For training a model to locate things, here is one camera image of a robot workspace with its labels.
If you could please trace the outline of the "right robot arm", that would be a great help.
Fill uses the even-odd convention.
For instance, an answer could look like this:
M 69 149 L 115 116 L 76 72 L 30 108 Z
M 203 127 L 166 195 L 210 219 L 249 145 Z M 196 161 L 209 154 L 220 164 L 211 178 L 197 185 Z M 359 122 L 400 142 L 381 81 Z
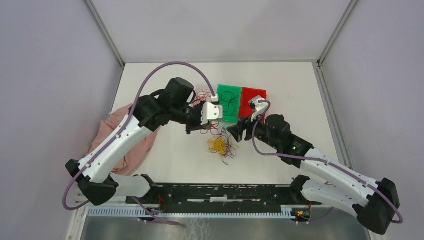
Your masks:
M 388 178 L 376 180 L 331 160 L 313 144 L 293 134 L 282 115 L 272 114 L 265 120 L 245 117 L 227 131 L 237 142 L 266 144 L 276 151 L 272 156 L 329 183 L 324 186 L 302 176 L 303 183 L 288 191 L 293 203 L 302 204 L 307 200 L 342 210 L 378 235 L 385 235 L 390 224 L 403 223 L 397 186 L 393 181 Z

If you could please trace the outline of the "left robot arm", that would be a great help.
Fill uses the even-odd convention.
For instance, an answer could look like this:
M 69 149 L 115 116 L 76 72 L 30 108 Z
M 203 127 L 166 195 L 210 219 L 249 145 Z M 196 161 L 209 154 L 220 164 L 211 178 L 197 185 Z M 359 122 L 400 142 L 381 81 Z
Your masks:
M 113 168 L 138 143 L 169 122 L 185 125 L 186 133 L 210 129 L 222 117 L 219 101 L 188 102 L 194 86 L 183 78 L 172 78 L 164 89 L 137 99 L 118 127 L 88 156 L 69 160 L 65 167 L 78 188 L 94 206 L 113 197 L 137 197 L 149 204 L 158 191 L 143 176 L 123 176 Z

